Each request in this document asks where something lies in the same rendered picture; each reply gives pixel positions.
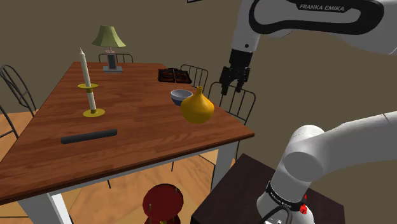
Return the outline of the dark robot stand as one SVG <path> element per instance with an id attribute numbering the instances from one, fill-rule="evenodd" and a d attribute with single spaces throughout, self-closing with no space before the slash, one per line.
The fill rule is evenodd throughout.
<path id="1" fill-rule="evenodd" d="M 275 170 L 243 154 L 192 214 L 190 224 L 258 224 L 258 197 Z M 308 189 L 315 224 L 345 224 L 343 205 Z"/>

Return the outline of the red round stool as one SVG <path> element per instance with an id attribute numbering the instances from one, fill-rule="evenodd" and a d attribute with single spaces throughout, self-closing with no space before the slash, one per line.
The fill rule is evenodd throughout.
<path id="1" fill-rule="evenodd" d="M 147 216 L 144 224 L 181 224 L 178 214 L 183 204 L 183 194 L 176 186 L 168 183 L 154 186 L 143 198 Z"/>

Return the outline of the green shade table lamp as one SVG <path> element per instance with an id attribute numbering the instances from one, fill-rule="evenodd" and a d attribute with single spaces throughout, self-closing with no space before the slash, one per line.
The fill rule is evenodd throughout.
<path id="1" fill-rule="evenodd" d="M 101 25 L 92 44 L 108 48 L 105 53 L 108 65 L 103 67 L 104 72 L 121 73 L 123 71 L 122 67 L 118 66 L 116 52 L 113 51 L 113 48 L 123 48 L 126 47 L 126 44 L 119 38 L 113 26 Z"/>

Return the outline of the yellow round vase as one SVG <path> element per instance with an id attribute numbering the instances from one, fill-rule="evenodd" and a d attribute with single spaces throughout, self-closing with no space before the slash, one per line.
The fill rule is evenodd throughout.
<path id="1" fill-rule="evenodd" d="M 197 87 L 196 92 L 181 103 L 181 113 L 190 123 L 205 123 L 214 113 L 214 104 L 203 94 L 203 89 Z"/>

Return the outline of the dark brown tray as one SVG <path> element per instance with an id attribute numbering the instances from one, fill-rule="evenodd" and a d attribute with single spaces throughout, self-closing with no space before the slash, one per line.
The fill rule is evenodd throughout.
<path id="1" fill-rule="evenodd" d="M 158 81 L 168 83 L 192 84 L 192 79 L 187 71 L 176 68 L 166 68 L 158 70 Z"/>

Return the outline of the white candle in yellow holder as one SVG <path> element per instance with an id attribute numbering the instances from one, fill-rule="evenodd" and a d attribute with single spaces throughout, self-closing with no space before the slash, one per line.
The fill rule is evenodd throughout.
<path id="1" fill-rule="evenodd" d="M 93 89 L 98 87 L 99 85 L 96 83 L 91 83 L 90 81 L 90 75 L 88 72 L 86 57 L 81 48 L 79 52 L 79 57 L 80 57 L 81 70 L 83 72 L 84 83 L 79 84 L 78 88 L 86 90 L 88 103 L 90 107 L 90 109 L 83 112 L 83 116 L 88 118 L 102 116 L 105 114 L 105 111 L 103 109 L 96 107 L 94 92 L 93 92 Z"/>

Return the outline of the wooden table with white legs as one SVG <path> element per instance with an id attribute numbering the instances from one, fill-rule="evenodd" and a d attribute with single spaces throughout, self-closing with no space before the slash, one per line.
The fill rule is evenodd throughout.
<path id="1" fill-rule="evenodd" d="M 187 122 L 171 100 L 178 83 L 157 80 L 161 64 L 125 64 L 106 74 L 88 64 L 96 105 L 105 114 L 83 116 L 87 95 L 79 62 L 71 64 L 15 144 L 0 161 L 0 206 L 21 201 L 34 224 L 71 224 L 62 194 L 211 150 L 219 151 L 218 183 L 240 140 L 254 136 L 216 108 L 208 122 Z M 61 137 L 116 129 L 117 135 L 62 144 Z"/>

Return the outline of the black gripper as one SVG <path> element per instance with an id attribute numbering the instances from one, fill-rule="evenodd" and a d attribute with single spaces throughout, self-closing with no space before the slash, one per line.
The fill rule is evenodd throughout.
<path id="1" fill-rule="evenodd" d="M 227 95 L 228 86 L 234 80 L 237 80 L 235 91 L 240 93 L 245 82 L 247 82 L 249 76 L 249 66 L 251 63 L 253 53 L 244 52 L 240 50 L 232 49 L 229 66 L 224 66 L 220 76 L 221 83 L 221 94 Z"/>

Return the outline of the blue and white bowl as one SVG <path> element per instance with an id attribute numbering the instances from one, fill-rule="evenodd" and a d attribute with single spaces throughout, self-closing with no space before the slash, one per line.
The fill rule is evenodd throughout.
<path id="1" fill-rule="evenodd" d="M 192 95 L 193 93 L 191 91 L 184 89 L 176 89 L 171 91 L 171 99 L 177 106 L 180 106 L 185 99 L 191 97 Z"/>

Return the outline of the black cylindrical bar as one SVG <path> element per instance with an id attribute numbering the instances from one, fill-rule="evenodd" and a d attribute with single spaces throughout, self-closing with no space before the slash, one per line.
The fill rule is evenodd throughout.
<path id="1" fill-rule="evenodd" d="M 73 136 L 61 137 L 60 142 L 62 144 L 77 143 L 82 141 L 89 141 L 93 139 L 99 139 L 103 137 L 112 137 L 117 135 L 118 131 L 116 129 L 103 130 L 98 132 L 89 132 L 85 134 L 77 134 Z"/>

